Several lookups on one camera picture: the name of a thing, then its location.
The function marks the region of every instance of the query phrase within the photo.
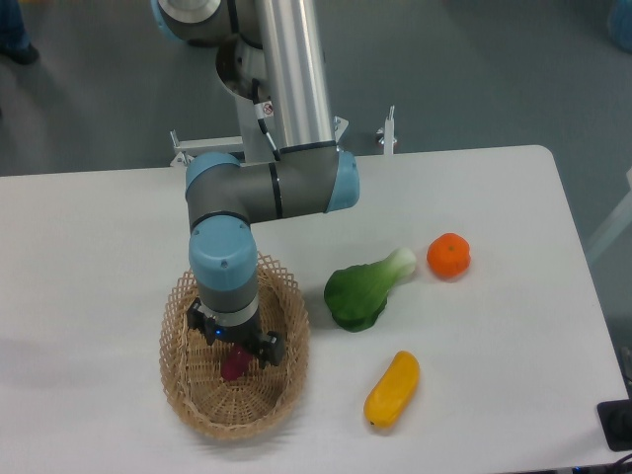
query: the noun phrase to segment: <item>black cable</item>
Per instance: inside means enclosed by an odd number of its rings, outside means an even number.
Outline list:
[[[259,100],[260,84],[261,83],[259,82],[259,80],[253,78],[251,89],[250,89],[250,96],[252,97],[253,105],[255,106],[255,108],[261,103],[261,101]],[[270,144],[270,148],[273,151],[273,155],[275,155],[275,161],[280,161],[280,152],[278,151],[278,148],[275,145],[275,141],[273,140],[272,136],[270,135],[270,132],[268,131],[266,120],[264,118],[257,117],[257,123],[259,124],[259,130],[261,131],[261,133],[265,135],[266,138],[268,139],[268,143]]]
[[[628,461],[630,459],[632,459],[632,454],[628,454],[627,456],[623,456],[621,459],[616,461],[614,464],[612,464],[608,468],[606,468],[605,472],[607,474],[623,474],[623,473],[626,473],[626,472],[630,472],[629,468],[632,467],[632,464],[626,464],[625,465],[625,467],[627,467],[628,470],[624,470],[624,471],[620,470],[621,467],[624,467],[625,461]]]

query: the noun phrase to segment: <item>wicker basket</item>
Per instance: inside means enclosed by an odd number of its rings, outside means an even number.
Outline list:
[[[251,361],[246,374],[226,382],[220,364],[231,345],[208,346],[199,331],[189,331],[187,309],[198,296],[191,272],[172,290],[160,336],[160,373],[169,404],[198,432],[219,439],[239,439],[271,428],[293,409],[307,371],[309,326],[294,275],[271,257],[259,256],[261,324],[285,338],[279,367],[259,369]]]

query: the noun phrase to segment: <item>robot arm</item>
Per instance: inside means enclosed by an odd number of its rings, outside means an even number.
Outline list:
[[[199,289],[189,324],[209,344],[238,343],[262,365],[277,365],[283,341],[261,330],[250,225],[351,207],[359,198],[355,157],[336,146],[313,0],[153,2],[159,25],[179,38],[233,41],[236,65],[244,62],[243,48],[263,49],[266,77],[243,73],[237,83],[254,102],[272,97],[278,161],[241,166],[231,155],[208,153],[189,166],[189,256]],[[237,34],[241,49],[234,47]]]

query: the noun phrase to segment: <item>gray floor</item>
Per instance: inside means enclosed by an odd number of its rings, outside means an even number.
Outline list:
[[[214,53],[169,42],[145,0],[24,6],[41,62],[0,59],[0,175],[166,166],[181,139],[237,134]],[[537,143],[555,155],[586,241],[627,193],[632,54],[606,0],[319,0],[344,145],[377,152]],[[615,345],[632,345],[632,228],[592,269]]]

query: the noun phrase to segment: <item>white table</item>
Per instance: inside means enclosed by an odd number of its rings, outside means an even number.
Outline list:
[[[312,338],[305,392],[261,437],[195,434],[158,371],[163,307],[187,268],[182,170],[0,179],[0,465],[7,473],[496,473],[610,462],[598,402],[625,398],[550,153],[499,148],[360,157],[351,210],[253,226],[293,271]],[[469,273],[435,279],[425,251],[453,231]],[[332,271],[420,256],[374,328],[331,321]],[[399,350],[422,367],[400,423],[364,399]]]

